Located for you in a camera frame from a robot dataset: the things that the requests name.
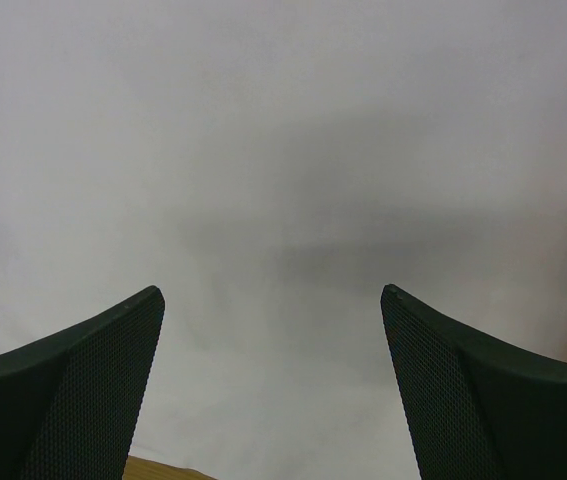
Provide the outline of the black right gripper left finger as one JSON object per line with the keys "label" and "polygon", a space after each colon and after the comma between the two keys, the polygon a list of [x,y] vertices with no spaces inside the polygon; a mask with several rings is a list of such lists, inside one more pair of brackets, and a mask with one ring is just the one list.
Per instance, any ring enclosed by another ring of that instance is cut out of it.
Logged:
{"label": "black right gripper left finger", "polygon": [[0,479],[120,479],[165,300],[150,286],[0,355]]}

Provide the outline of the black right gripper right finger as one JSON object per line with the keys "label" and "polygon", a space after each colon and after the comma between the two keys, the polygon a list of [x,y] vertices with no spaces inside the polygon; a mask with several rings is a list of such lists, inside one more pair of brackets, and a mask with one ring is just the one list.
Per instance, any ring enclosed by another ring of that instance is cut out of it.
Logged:
{"label": "black right gripper right finger", "polygon": [[516,347],[396,285],[381,310],[423,479],[567,479],[567,363]]}

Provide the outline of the white t-shirt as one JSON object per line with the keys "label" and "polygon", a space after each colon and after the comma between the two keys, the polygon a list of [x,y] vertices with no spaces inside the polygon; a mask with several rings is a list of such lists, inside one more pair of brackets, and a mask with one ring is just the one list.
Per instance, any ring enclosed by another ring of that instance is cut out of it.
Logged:
{"label": "white t-shirt", "polygon": [[159,287],[135,455],[416,478],[389,283],[567,362],[567,1],[0,1],[0,353]]}

